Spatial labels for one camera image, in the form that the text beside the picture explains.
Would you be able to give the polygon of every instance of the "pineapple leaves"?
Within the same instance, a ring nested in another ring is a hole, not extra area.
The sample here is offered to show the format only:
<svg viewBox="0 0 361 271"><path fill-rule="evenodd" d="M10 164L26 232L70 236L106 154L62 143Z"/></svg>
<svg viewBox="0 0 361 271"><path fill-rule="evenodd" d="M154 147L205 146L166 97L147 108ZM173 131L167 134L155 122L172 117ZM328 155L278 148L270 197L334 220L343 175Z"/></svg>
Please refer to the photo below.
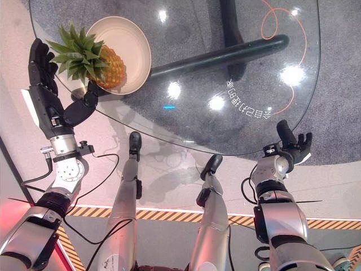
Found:
<svg viewBox="0 0 361 271"><path fill-rule="evenodd" d="M75 64L75 65L71 65L69 70L68 70L68 79L71 77L71 75L75 75L76 73L79 72L79 70L83 67L83 64Z"/></svg>
<svg viewBox="0 0 361 271"><path fill-rule="evenodd" d="M81 53L83 50L82 48L75 42L75 40L71 41L73 51Z"/></svg>
<svg viewBox="0 0 361 271"><path fill-rule="evenodd" d="M101 60L99 59L94 59L93 60L93 66L94 67L97 67L97 68L106 68L108 67L109 65L105 62L102 62Z"/></svg>
<svg viewBox="0 0 361 271"><path fill-rule="evenodd" d="M87 60L99 58L99 56L93 54L91 51L84 51L84 52L86 54L86 59Z"/></svg>
<svg viewBox="0 0 361 271"><path fill-rule="evenodd" d="M81 41L84 42L84 39L85 39L85 28L84 27L80 30L79 37L80 37Z"/></svg>
<svg viewBox="0 0 361 271"><path fill-rule="evenodd" d="M86 68L88 73L92 76L92 78L96 79L96 75L95 75L94 68L92 67L92 65L84 65L84 67Z"/></svg>
<svg viewBox="0 0 361 271"><path fill-rule="evenodd" d="M93 53L94 54L100 55L100 51L102 50L103 43L104 43L103 41L99 41L99 42L94 43L94 46L93 46Z"/></svg>
<svg viewBox="0 0 361 271"><path fill-rule="evenodd" d="M67 31L65 31L63 25L59 26L59 34L61 36L61 39L65 43L65 45L67 47L70 47L72 38L71 38L70 34Z"/></svg>
<svg viewBox="0 0 361 271"><path fill-rule="evenodd" d="M72 23L70 24L70 36L73 40L75 40L76 44L80 47L80 45L82 44L82 40L77 34L75 30L75 26Z"/></svg>
<svg viewBox="0 0 361 271"><path fill-rule="evenodd" d="M61 45L59 43L56 43L56 42L53 42L53 41L47 41L47 43L49 43L50 47L59 54L73 53L74 52L71 48L68 48L68 47L66 47L64 45Z"/></svg>
<svg viewBox="0 0 361 271"><path fill-rule="evenodd" d="M68 79L80 79L84 85L87 77L105 82L103 73L109 64L100 58L104 42L95 42L95 34L87 36L85 28L76 32L73 23L70 23L69 31L60 25L59 34L63 40L63 45L48 41L50 47L58 53L53 61L61 63L59 73L67 70Z"/></svg>
<svg viewBox="0 0 361 271"><path fill-rule="evenodd" d="M79 80L79 78L80 78L79 73L74 73L73 77L72 77L72 80Z"/></svg>
<svg viewBox="0 0 361 271"><path fill-rule="evenodd" d="M94 45L94 41L91 38L85 37L84 39L84 47L86 50L90 51Z"/></svg>
<svg viewBox="0 0 361 271"><path fill-rule="evenodd" d="M65 63L62 63L58 70L59 74L64 72L66 69L67 69L67 66L65 65Z"/></svg>
<svg viewBox="0 0 361 271"><path fill-rule="evenodd" d="M85 85L85 77L86 77L86 74L87 74L87 70L86 70L85 67L83 67L80 72L81 72L80 80Z"/></svg>
<svg viewBox="0 0 361 271"><path fill-rule="evenodd" d="M81 60L82 58L83 56L79 53L64 53L57 55L52 59L52 61L57 63L64 63L68 60L79 60L79 59Z"/></svg>
<svg viewBox="0 0 361 271"><path fill-rule="evenodd" d="M105 77L103 75L102 69L99 67L95 67L94 72L96 74L96 77L99 78L103 83L105 83Z"/></svg>
<svg viewBox="0 0 361 271"><path fill-rule="evenodd" d="M86 60L86 58L83 58L83 61L81 63L90 65L90 62Z"/></svg>

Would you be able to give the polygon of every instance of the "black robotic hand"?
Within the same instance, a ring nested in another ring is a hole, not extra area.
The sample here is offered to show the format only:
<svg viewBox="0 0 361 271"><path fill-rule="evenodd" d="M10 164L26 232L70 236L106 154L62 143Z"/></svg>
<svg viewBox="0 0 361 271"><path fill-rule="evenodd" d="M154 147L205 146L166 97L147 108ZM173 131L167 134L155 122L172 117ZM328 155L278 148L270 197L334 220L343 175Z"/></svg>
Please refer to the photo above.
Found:
<svg viewBox="0 0 361 271"><path fill-rule="evenodd" d="M312 133L306 134L306 140L304 134L299 134L296 141L285 120L277 124L277 132L282 140L282 152L289 154L293 165L301 164L311 156Z"/></svg>
<svg viewBox="0 0 361 271"><path fill-rule="evenodd" d="M36 122L47 139L73 134L73 127L82 123L95 111L98 96L104 92L96 83L90 81L84 97L64 110L54 81L58 65L51 62L53 58L54 54L49 52L49 47L36 38L30 49L29 94L37 115Z"/></svg>
<svg viewBox="0 0 361 271"><path fill-rule="evenodd" d="M41 85L58 96L58 87L54 81L58 65L50 62L53 58L54 54L49 52L49 47L36 38L30 49L29 79L31 86Z"/></svg>

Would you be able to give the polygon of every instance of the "glass table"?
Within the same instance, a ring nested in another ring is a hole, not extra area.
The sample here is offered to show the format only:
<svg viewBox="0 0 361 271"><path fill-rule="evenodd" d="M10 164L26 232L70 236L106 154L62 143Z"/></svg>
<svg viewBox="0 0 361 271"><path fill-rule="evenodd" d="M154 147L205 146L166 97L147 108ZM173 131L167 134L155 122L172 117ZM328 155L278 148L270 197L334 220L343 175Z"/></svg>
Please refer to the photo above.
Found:
<svg viewBox="0 0 361 271"><path fill-rule="evenodd" d="M129 95L100 97L97 110L153 137L195 150L243 155L294 129L320 64L316 0L29 1L34 32L60 42L58 26L89 29L122 16L146 35L152 68ZM72 91L79 81L59 75Z"/></svg>

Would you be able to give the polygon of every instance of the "yellow and black striped tape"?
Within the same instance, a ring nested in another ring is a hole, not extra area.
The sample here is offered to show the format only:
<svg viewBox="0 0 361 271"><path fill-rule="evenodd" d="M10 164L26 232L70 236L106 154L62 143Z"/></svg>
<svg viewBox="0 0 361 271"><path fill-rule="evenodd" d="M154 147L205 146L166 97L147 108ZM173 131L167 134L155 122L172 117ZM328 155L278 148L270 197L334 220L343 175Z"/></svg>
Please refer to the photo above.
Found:
<svg viewBox="0 0 361 271"><path fill-rule="evenodd" d="M111 214L111 207L93 207L93 206L76 206L68 214L70 216L83 217L109 217ZM160 220L160 221L179 221L179 222L200 222L203 213L196 211L180 211L170 209L150 209L137 208L137 219L144 220ZM254 226L253 216L229 214L229 223L233 225ZM334 229L334 230L361 230L361 220L330 220L330 219L307 219L309 228L311 229ZM68 254L70 261L75 267L76 271L85 271L84 265L77 255L75 248L69 240L63 227L58 229L60 235L59 240L63 245L64 250ZM355 270L360 263L361 246L354 248L349 259L351 267L349 271Z"/></svg>
<svg viewBox="0 0 361 271"><path fill-rule="evenodd" d="M76 206L68 215L86 217L109 217L111 211L111 207ZM253 216L234 214L228 215L228 218L230 219L230 224L254 226ZM199 222L202 219L202 212L137 208L137 219ZM361 220L331 220L310 218L307 219L307 222L310 229L361 230Z"/></svg>
<svg viewBox="0 0 361 271"><path fill-rule="evenodd" d="M57 233L59 234L59 241L63 246L63 249L66 251L70 261L72 262L73 266L75 267L76 271L85 271L84 265L78 257L78 254L73 247L72 242L69 240L68 235L66 234L64 228L60 226L58 228Z"/></svg>
<svg viewBox="0 0 361 271"><path fill-rule="evenodd" d="M357 266L361 263L361 246L355 247L351 251L349 260L351 262L349 271L355 271Z"/></svg>

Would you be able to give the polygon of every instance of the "robotic arm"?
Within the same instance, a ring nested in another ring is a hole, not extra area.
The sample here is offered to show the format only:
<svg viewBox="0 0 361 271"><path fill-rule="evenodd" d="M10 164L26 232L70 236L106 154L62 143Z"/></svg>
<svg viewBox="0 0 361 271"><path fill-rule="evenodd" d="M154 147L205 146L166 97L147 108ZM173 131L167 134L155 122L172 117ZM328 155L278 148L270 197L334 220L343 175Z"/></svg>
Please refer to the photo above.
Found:
<svg viewBox="0 0 361 271"><path fill-rule="evenodd" d="M56 177L0 245L1 271L46 267L59 237L56 231L88 171L82 157L94 152L86 141L77 145L73 127L95 111L98 92L102 89L89 82L85 96L64 110L54 81L58 66L50 63L53 57L40 39L33 42L29 58L30 88L22 92L35 124L50 141L51 146L42 148L42 153L51 171L50 152L54 152Z"/></svg>
<svg viewBox="0 0 361 271"><path fill-rule="evenodd" d="M301 209L284 186L283 179L294 165L310 157L312 134L298 136L296 141L285 120L277 125L282 140L263 148L265 157L258 160L251 176L258 205L254 222L258 240L270 246L272 271L332 271L323 254L307 243L308 225Z"/></svg>

